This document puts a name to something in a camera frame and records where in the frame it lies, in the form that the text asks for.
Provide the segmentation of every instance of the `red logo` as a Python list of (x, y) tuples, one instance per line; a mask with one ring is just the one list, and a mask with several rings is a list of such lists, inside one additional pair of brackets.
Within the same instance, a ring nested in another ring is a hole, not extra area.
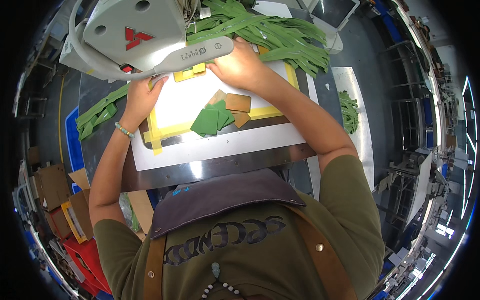
[(154, 36), (146, 34), (145, 32), (140, 31), (139, 33), (135, 33), (135, 29), (125, 27), (125, 39), (130, 42), (127, 44), (127, 51), (138, 46), (141, 40), (148, 41), (152, 38), (154, 38)]

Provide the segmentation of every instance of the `bracelet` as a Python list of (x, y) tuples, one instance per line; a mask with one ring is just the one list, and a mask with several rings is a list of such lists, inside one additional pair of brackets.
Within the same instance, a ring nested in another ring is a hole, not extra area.
[(123, 132), (124, 134), (126, 134), (128, 137), (131, 137), (131, 138), (134, 138), (135, 137), (135, 134), (127, 131), (125, 128), (123, 128), (120, 123), (118, 122), (115, 122), (115, 126), (121, 130), (121, 132)]

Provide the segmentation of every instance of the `computer monitor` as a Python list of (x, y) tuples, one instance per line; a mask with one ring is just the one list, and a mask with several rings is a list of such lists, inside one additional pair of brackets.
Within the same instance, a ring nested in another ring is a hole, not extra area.
[(359, 0), (312, 0), (308, 11), (338, 31), (359, 5)]

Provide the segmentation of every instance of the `brown apron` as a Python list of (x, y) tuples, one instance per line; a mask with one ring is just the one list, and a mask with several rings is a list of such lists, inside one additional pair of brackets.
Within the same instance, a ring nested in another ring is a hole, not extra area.
[(275, 202), (295, 214), (298, 231), (312, 257), (328, 298), (357, 300), (350, 278), (332, 246), (298, 208), (306, 206), (305, 202), (288, 183), (269, 169), (181, 185), (157, 204), (150, 229), (144, 299), (162, 299), (163, 259), (168, 232), (229, 209), (261, 202)]

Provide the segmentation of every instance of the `leather strap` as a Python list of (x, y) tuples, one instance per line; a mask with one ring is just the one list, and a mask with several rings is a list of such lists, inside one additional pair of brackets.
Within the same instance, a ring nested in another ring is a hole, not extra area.
[[(357, 294), (350, 278), (325, 236), (301, 210), (289, 205), (283, 206), (295, 213), (298, 231), (312, 257), (328, 298), (330, 300), (357, 300)], [(162, 300), (163, 256), (166, 240), (167, 234), (150, 242), (144, 275), (144, 300)]]
[(350, 278), (325, 236), (301, 210), (289, 205), (284, 206), (296, 215), (295, 222), (298, 231), (312, 257), (328, 298), (330, 300), (357, 300), (357, 294)]
[(163, 255), (167, 234), (150, 240), (144, 275), (144, 299), (162, 300)]

